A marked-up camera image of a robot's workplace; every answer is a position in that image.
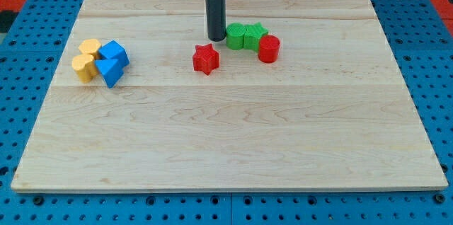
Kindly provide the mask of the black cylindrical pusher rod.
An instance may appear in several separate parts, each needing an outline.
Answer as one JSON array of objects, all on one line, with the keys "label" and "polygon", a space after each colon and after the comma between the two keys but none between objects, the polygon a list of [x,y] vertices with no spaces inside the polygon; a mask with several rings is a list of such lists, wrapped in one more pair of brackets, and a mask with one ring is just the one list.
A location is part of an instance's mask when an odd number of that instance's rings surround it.
[{"label": "black cylindrical pusher rod", "polygon": [[211,41],[226,37],[226,0],[205,0],[207,34]]}]

